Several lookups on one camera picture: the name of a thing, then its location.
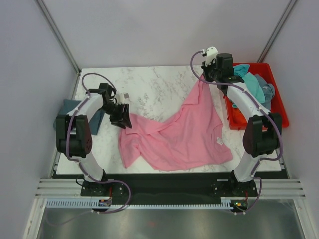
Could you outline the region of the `pink t shirt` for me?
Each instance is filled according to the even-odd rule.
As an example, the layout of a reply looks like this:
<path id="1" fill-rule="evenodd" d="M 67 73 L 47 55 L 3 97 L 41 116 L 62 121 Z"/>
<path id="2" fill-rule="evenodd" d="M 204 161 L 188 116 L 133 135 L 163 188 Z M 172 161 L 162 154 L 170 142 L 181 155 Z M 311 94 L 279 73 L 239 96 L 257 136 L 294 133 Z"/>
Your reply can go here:
<path id="1" fill-rule="evenodd" d="M 210 87 L 197 81 L 179 111 L 165 122 L 130 114 L 132 128 L 119 133 L 123 166 L 142 157 L 154 170 L 188 170 L 232 160 L 223 143 L 223 123 L 215 109 Z"/>

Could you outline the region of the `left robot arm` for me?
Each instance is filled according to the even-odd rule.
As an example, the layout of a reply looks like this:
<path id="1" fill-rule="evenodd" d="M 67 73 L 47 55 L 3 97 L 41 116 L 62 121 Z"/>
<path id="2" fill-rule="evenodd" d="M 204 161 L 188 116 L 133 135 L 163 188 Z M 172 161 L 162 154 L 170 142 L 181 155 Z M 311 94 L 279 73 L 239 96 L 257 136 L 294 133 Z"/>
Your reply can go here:
<path id="1" fill-rule="evenodd" d="M 109 115 L 110 123 L 126 129 L 132 128 L 129 105 L 114 101 L 116 90 L 107 83 L 89 89 L 84 100 L 55 120 L 56 148 L 71 162 L 75 162 L 87 181 L 93 182 L 92 190 L 99 196 L 109 192 L 105 170 L 99 166 L 93 153 L 93 139 L 89 122 L 102 110 Z"/>

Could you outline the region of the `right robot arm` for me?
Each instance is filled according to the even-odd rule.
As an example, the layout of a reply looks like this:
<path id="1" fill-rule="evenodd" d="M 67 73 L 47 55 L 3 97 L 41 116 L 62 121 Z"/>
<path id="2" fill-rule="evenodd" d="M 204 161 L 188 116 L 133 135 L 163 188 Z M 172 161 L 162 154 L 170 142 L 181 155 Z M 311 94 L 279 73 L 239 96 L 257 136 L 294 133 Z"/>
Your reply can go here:
<path id="1" fill-rule="evenodd" d="M 201 50 L 200 53 L 205 57 L 201 66 L 204 82 L 216 85 L 247 121 L 242 139 L 245 152 L 233 171 L 236 179 L 228 183 L 229 192 L 240 196 L 246 191 L 245 182 L 253 179 L 260 163 L 270 160 L 269 154 L 279 149 L 275 160 L 282 157 L 282 116 L 261 105 L 249 91 L 244 79 L 234 74 L 231 54 L 218 53 L 214 47 Z"/>

